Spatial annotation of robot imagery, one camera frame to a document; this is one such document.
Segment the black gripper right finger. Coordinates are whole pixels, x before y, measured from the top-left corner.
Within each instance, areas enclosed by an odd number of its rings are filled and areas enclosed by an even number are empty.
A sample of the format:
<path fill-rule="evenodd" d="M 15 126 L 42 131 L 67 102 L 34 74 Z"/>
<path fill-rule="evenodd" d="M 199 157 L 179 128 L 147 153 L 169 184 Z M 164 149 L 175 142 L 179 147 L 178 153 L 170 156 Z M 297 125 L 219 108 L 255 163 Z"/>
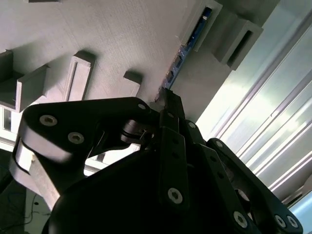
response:
<path fill-rule="evenodd" d="M 170 93 L 170 110 L 185 135 L 196 181 L 212 195 L 204 212 L 210 234 L 301 234 L 295 215 L 217 138 L 205 141 L 185 118 L 180 96 Z"/>

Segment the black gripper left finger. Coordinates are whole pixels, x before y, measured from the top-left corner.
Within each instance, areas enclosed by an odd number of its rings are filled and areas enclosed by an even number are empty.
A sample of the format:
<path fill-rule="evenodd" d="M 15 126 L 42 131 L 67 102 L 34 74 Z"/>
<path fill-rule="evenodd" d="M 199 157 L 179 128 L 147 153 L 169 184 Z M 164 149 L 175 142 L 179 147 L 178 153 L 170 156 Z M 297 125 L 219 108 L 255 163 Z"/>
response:
<path fill-rule="evenodd" d="M 180 96 L 162 91 L 164 107 L 151 109 L 136 97 L 31 105 L 21 117 L 10 171 L 13 178 L 42 196 L 50 210 L 74 185 L 81 186 L 86 159 L 131 144 L 138 155 L 157 155 L 159 202 L 189 208 L 185 113 Z"/>

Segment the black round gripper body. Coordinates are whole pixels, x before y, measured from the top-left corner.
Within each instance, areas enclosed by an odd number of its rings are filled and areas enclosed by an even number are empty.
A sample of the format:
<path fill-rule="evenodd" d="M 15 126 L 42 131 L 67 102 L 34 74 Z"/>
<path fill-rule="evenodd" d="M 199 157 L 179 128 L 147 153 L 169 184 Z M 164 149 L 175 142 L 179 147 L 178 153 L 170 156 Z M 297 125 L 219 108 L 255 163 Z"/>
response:
<path fill-rule="evenodd" d="M 76 183 L 56 202 L 45 234 L 233 234 L 208 179 L 187 166 L 190 208 L 159 200 L 159 158 L 134 153 Z"/>

